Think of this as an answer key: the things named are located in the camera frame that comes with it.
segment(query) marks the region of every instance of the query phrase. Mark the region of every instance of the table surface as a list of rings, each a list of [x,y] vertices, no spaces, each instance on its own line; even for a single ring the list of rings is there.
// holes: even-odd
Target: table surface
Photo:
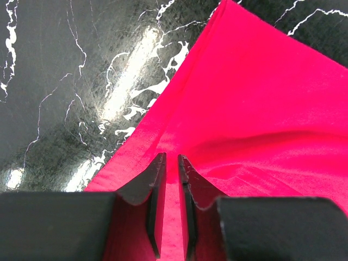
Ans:
[[[348,67],[347,0],[236,2]],[[83,190],[218,3],[0,0],[0,191]]]

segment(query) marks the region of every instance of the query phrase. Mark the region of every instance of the white marble vein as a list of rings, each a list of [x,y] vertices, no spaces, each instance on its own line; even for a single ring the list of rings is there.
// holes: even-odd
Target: white marble vein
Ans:
[[[181,44],[181,50],[180,52],[172,57],[167,66],[166,67],[162,67],[164,73],[165,73],[165,79],[162,80],[160,83],[158,84],[155,84],[155,85],[152,85],[152,86],[149,86],[147,88],[144,88],[142,90],[132,90],[129,95],[131,98],[135,98],[137,97],[139,94],[141,94],[142,92],[144,92],[145,90],[150,90],[150,91],[154,91],[155,93],[157,94],[161,94],[164,89],[167,87],[167,85],[169,84],[169,77],[167,75],[167,73],[169,72],[170,69],[174,69],[174,70],[178,70],[179,67],[181,66],[181,64],[183,63],[183,61],[185,60],[187,54],[189,53],[189,43],[188,42],[185,42],[185,43],[182,43],[181,41],[178,42],[179,44]]]
[[[75,98],[70,102],[69,106],[67,107],[66,113],[65,113],[65,118],[64,118],[64,123],[66,123],[67,115],[69,114],[71,105],[75,102]]]
[[[154,103],[155,103],[155,101],[157,101],[157,99],[152,99],[149,103],[148,103],[148,108],[151,108],[153,105],[154,105]]]
[[[9,9],[9,5],[11,3],[16,3],[13,10]],[[18,1],[17,0],[9,0],[6,4],[6,11],[10,17],[10,21],[8,22],[6,28],[10,33],[9,38],[5,40],[6,47],[8,49],[8,54],[11,54],[12,56],[12,62],[9,65],[8,61],[5,61],[5,67],[3,69],[3,76],[5,79],[6,75],[6,69],[10,68],[10,77],[7,80],[6,83],[3,83],[2,81],[0,82],[0,88],[5,92],[5,98],[7,97],[7,87],[10,83],[10,81],[13,79],[15,75],[15,66],[16,66],[16,60],[17,60],[17,55],[16,55],[16,50],[13,47],[13,44],[17,41],[17,35],[16,35],[16,28],[17,28],[17,7],[18,7]]]
[[[86,132],[86,131],[88,130],[88,127],[86,126],[86,124],[85,124],[83,121],[80,122],[80,123],[78,124],[78,127],[81,128],[82,125],[85,127],[85,129],[86,129],[85,132]],[[81,135],[81,132],[80,132],[80,131],[78,132],[78,135],[80,136],[80,141],[81,141],[81,143],[87,146],[87,143],[85,143],[85,142],[82,140],[82,135]]]
[[[279,22],[279,21],[284,17],[284,15],[287,14],[287,12],[293,10],[293,9],[296,7],[296,4],[297,4],[298,2],[304,2],[304,1],[305,1],[305,0],[296,0],[296,1],[293,3],[293,6],[292,6],[291,8],[285,9],[284,13],[278,18],[278,20],[277,20],[274,24],[276,25],[277,22]]]
[[[75,96],[80,100],[80,103],[81,103],[81,105],[82,105],[82,108],[83,108],[83,110],[86,112],[85,105],[83,105],[82,99],[81,99],[81,97],[76,93],[76,91],[75,91]]]
[[[63,78],[60,79],[59,81],[61,82],[62,80],[64,80],[64,79],[65,79],[66,77],[68,77],[69,75],[72,75],[72,74],[71,74],[71,73],[67,73],[67,74],[64,75]],[[23,168],[26,167],[27,153],[28,153],[28,151],[29,151],[31,145],[34,144],[34,143],[36,143],[36,142],[38,142],[38,141],[40,140],[41,106],[42,106],[43,102],[44,102],[46,99],[48,99],[50,96],[52,96],[52,95],[54,94],[54,92],[58,89],[58,87],[59,87],[59,85],[57,85],[57,87],[55,87],[55,88],[53,89],[53,91],[52,91],[49,95],[47,95],[45,98],[43,98],[42,101],[41,101],[40,104],[39,104],[38,135],[36,136],[36,139],[35,139],[35,140],[33,140],[31,143],[29,143],[29,145],[28,145],[28,147],[27,147],[27,149],[26,149],[26,151],[25,151],[25,153],[24,153]]]
[[[136,113],[140,113],[141,115],[143,115],[147,112],[147,110],[143,109],[142,107],[136,104],[133,104],[132,106],[127,108],[131,110],[129,114],[123,116],[127,121],[130,121],[132,117],[136,115]]]
[[[120,133],[125,133],[125,137],[123,138],[122,142],[117,142],[118,145],[123,145],[125,143],[125,141],[127,140],[127,138],[129,138],[133,132],[135,131],[134,127],[129,127],[128,129],[118,129],[115,131],[115,135],[119,135]]]
[[[217,10],[217,8],[219,7],[220,3],[217,5],[217,7],[215,7],[215,9],[210,13],[208,21],[213,17],[213,14],[215,13],[215,11]]]
[[[295,27],[294,29],[290,30],[288,32],[288,35],[294,35],[294,33],[296,32],[296,30],[300,27],[301,24],[305,23],[310,17],[312,17],[315,13],[317,12],[321,12],[325,15],[329,15],[329,14],[338,14],[338,15],[341,15],[341,16],[345,16],[345,17],[348,17],[348,14],[340,11],[340,10],[335,10],[335,9],[332,9],[330,11],[324,11],[320,8],[317,8],[313,13],[311,13],[310,15],[308,15],[304,20],[302,20],[301,22],[299,22]]]
[[[128,129],[118,129],[115,131],[115,135],[119,135],[120,133],[125,133],[125,138],[130,137],[132,133],[135,131],[134,127],[129,127]]]
[[[160,18],[162,17],[162,14],[164,12],[166,12],[166,10],[172,5],[174,4],[175,0],[170,0],[168,2],[168,4],[161,4],[161,8],[158,10],[157,16],[156,16],[156,20],[160,20]]]
[[[146,12],[152,12],[152,11],[158,11],[158,9],[146,9],[144,12],[142,12],[139,15],[138,21],[140,20],[140,18],[146,13]]]
[[[161,38],[160,38],[159,41],[155,44],[155,47],[154,47],[154,49],[153,49],[153,51],[152,51],[152,54],[151,54],[150,58],[157,57],[158,60],[160,61],[160,58],[158,57],[157,51],[158,51],[159,49],[162,49],[162,48],[164,48],[164,47],[166,47],[166,46],[172,44],[172,43],[169,43],[169,44],[167,44],[167,45],[163,45],[164,36],[166,36],[168,33],[172,33],[172,32],[174,32],[174,31],[177,31],[177,30],[186,28],[186,27],[190,26],[191,24],[198,25],[198,24],[205,24],[205,22],[201,22],[201,21],[196,21],[196,20],[194,20],[194,21],[192,21],[192,22],[189,22],[189,23],[187,23],[187,24],[184,24],[183,26],[179,26],[179,27],[177,27],[177,28],[175,28],[175,29],[173,29],[173,30],[169,30],[168,32],[163,32]]]
[[[90,7],[91,7],[92,24],[93,24],[93,27],[94,27],[94,29],[95,29],[97,35],[99,36],[98,30],[97,30],[97,28],[96,28],[96,25],[94,24],[92,0],[89,0],[89,5],[90,5]]]
[[[109,95],[109,92],[110,92],[110,86],[112,86],[112,82],[111,82],[111,80],[110,80],[110,78],[109,78],[109,73],[110,73],[110,71],[113,71],[113,72],[115,72],[115,69],[113,68],[113,64],[114,64],[114,61],[117,59],[117,58],[119,58],[120,56],[122,56],[122,55],[129,55],[129,52],[123,52],[123,53],[118,53],[117,55],[115,55],[114,57],[113,57],[113,59],[111,60],[111,62],[110,62],[110,65],[109,65],[109,67],[108,67],[108,69],[107,69],[107,84],[106,84],[106,86],[105,86],[105,89],[106,89],[106,94],[105,94],[105,97],[107,97],[108,95]]]
[[[100,130],[100,135],[103,135],[105,130],[106,130],[106,127],[105,126],[108,126],[110,125],[110,123],[108,121],[102,121],[99,125],[98,125],[98,129]]]
[[[76,43],[76,46],[80,49],[80,51],[82,52],[83,56],[84,56],[84,60],[83,60],[83,63],[80,64],[78,66],[78,69],[79,69],[79,73],[80,73],[80,78],[82,77],[82,68],[85,67],[85,64],[86,64],[86,60],[87,60],[87,54],[83,51],[83,49],[81,48],[80,44],[78,43],[78,34],[77,34],[77,27],[76,27],[76,24],[75,24],[75,19],[74,19],[74,12],[72,10],[72,0],[70,0],[70,11],[71,11],[71,17],[72,17],[72,22],[73,22],[73,25],[75,27],[75,33],[72,31],[72,28],[71,28],[71,25],[70,25],[70,20],[69,20],[69,12],[66,11],[66,16],[67,16],[67,23],[69,25],[69,29],[70,29],[70,32],[75,40],[75,43]]]

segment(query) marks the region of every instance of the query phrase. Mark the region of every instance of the fabric fold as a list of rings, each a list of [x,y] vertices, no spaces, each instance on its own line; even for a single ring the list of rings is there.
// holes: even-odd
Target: fabric fold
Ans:
[[[322,196],[348,213],[348,71],[222,0],[165,91],[86,191],[167,153],[163,260],[183,260],[177,155],[230,196]]]

